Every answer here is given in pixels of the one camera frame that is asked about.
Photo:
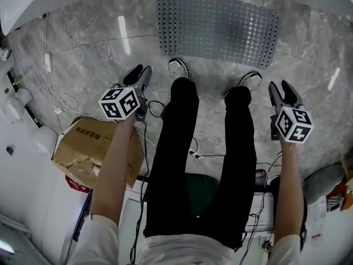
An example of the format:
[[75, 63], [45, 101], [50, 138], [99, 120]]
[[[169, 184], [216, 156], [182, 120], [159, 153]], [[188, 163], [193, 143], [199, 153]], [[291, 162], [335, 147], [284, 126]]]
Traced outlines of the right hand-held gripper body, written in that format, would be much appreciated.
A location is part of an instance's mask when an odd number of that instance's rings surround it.
[[271, 140], [305, 143], [314, 129], [313, 119], [303, 103], [295, 107], [272, 105], [275, 114], [270, 117]]

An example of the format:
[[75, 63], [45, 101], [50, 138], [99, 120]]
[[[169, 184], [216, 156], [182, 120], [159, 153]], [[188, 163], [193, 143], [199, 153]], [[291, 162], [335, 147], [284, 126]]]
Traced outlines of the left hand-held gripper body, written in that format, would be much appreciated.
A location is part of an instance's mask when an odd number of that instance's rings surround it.
[[147, 99], [142, 95], [148, 86], [148, 78], [140, 77], [135, 83], [126, 77], [107, 89], [98, 103], [108, 120], [126, 120], [130, 115], [143, 122], [147, 114]]

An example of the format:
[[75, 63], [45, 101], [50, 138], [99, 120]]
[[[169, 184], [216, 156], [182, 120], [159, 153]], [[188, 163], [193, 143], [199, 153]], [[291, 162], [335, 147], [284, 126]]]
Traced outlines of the grey perforated bath mat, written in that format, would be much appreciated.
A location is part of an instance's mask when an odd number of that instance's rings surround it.
[[192, 56], [265, 70], [279, 37], [279, 14], [239, 0], [157, 0], [163, 56]]

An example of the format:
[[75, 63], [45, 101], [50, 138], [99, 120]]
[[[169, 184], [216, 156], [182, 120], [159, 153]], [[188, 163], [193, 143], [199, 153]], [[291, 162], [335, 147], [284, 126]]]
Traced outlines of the person's left forearm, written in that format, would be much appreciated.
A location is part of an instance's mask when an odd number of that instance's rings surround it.
[[127, 156], [136, 116], [120, 122], [93, 189], [90, 212], [119, 224], [127, 182]]

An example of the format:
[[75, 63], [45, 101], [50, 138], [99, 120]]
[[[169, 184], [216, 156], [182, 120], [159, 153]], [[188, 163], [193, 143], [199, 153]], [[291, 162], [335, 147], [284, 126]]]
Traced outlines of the person's right forearm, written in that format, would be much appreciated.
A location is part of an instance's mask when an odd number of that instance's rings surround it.
[[297, 159], [296, 144], [280, 141], [282, 166], [274, 224], [274, 242], [290, 235], [299, 235], [304, 200]]

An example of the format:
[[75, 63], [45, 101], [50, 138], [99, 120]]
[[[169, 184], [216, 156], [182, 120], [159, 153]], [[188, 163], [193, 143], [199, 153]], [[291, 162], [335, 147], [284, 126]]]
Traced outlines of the grey marble floor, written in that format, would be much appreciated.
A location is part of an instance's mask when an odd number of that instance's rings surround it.
[[[293, 0], [243, 0], [274, 9], [280, 35], [270, 67], [249, 106], [258, 161], [277, 159], [279, 144], [270, 138], [271, 81], [288, 81], [311, 112], [314, 130], [298, 147], [302, 176], [333, 163], [353, 147], [353, 20]], [[98, 99], [109, 84], [131, 68], [150, 65], [146, 91], [152, 100], [146, 133], [148, 158], [156, 153], [162, 121], [156, 118], [170, 98], [168, 59], [159, 52], [156, 0], [85, 0], [35, 19], [9, 34], [14, 73], [33, 96], [30, 107], [39, 120], [60, 132], [86, 113], [103, 118]], [[52, 71], [43, 54], [52, 57]], [[60, 115], [55, 108], [61, 107]]]

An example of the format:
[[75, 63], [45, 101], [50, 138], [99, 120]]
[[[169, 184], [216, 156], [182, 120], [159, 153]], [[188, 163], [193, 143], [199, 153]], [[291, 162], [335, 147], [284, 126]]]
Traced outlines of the person's right shoe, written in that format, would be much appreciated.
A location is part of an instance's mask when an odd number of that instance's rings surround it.
[[242, 77], [236, 87], [232, 87], [224, 94], [224, 99], [230, 96], [248, 96], [251, 95], [261, 84], [262, 75], [259, 72], [249, 72]]

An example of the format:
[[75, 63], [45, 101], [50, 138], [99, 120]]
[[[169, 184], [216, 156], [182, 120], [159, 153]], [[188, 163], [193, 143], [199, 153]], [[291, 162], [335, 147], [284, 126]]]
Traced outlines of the large taped cardboard box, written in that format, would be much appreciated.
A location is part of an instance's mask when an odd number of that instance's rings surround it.
[[80, 118], [58, 139], [52, 162], [75, 185], [94, 188], [100, 167], [121, 125]]

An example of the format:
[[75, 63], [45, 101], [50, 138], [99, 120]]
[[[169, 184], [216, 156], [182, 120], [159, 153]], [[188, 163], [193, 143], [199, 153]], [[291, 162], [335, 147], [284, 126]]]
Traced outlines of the person's right leg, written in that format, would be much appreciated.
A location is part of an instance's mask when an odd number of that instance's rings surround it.
[[198, 219], [198, 234], [237, 250], [253, 201], [256, 171], [254, 125], [249, 110], [250, 90], [231, 88], [225, 98], [226, 154], [218, 191]]

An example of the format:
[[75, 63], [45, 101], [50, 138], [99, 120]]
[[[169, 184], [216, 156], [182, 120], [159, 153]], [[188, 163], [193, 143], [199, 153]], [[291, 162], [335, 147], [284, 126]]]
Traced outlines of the person's leg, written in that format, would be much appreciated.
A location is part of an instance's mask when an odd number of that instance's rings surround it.
[[190, 227], [185, 167], [198, 107], [195, 83], [186, 77], [175, 80], [148, 179], [145, 237], [181, 235]]
[[256, 171], [254, 125], [249, 110], [250, 90], [231, 88], [225, 98], [226, 154], [218, 191], [198, 219], [198, 234], [237, 250], [253, 201]]

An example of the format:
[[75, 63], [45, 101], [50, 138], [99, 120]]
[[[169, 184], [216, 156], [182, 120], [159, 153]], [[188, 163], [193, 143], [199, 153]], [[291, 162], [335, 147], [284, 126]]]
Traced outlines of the person's left leg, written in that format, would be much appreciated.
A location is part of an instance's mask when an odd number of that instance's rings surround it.
[[195, 83], [186, 77], [175, 80], [148, 179], [145, 237], [181, 235], [190, 227], [185, 167], [198, 107]]

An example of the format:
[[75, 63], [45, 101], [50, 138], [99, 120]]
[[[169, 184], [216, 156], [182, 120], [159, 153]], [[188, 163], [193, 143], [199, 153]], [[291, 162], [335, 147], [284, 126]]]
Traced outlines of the white toilet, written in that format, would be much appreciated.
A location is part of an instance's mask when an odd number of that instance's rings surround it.
[[41, 126], [30, 139], [30, 146], [39, 153], [53, 154], [58, 135], [48, 126]]
[[25, 88], [20, 88], [4, 102], [0, 112], [5, 120], [11, 124], [21, 121], [25, 106], [32, 100], [30, 92]]

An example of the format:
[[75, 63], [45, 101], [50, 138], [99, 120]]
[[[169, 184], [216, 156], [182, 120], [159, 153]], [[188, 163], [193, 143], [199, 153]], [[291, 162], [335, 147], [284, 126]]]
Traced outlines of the red striped box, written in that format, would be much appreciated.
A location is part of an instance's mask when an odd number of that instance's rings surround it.
[[327, 212], [339, 209], [340, 211], [348, 210], [353, 206], [353, 186], [349, 186], [342, 181], [326, 195]]

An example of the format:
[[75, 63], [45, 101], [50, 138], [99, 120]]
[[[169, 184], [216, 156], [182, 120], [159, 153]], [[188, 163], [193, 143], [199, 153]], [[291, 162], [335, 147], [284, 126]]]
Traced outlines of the red bag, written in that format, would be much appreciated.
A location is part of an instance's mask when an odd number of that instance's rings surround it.
[[76, 190], [78, 192], [82, 192], [82, 193], [89, 193], [90, 192], [90, 188], [88, 188], [84, 185], [78, 184], [77, 182], [72, 180], [69, 176], [65, 175], [65, 179], [71, 189]]

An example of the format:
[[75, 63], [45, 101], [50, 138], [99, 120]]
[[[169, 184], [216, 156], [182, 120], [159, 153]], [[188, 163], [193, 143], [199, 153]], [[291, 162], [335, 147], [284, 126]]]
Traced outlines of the dark green round seat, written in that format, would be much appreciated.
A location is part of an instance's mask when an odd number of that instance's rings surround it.
[[215, 197], [219, 181], [204, 174], [186, 173], [191, 213], [200, 216]]

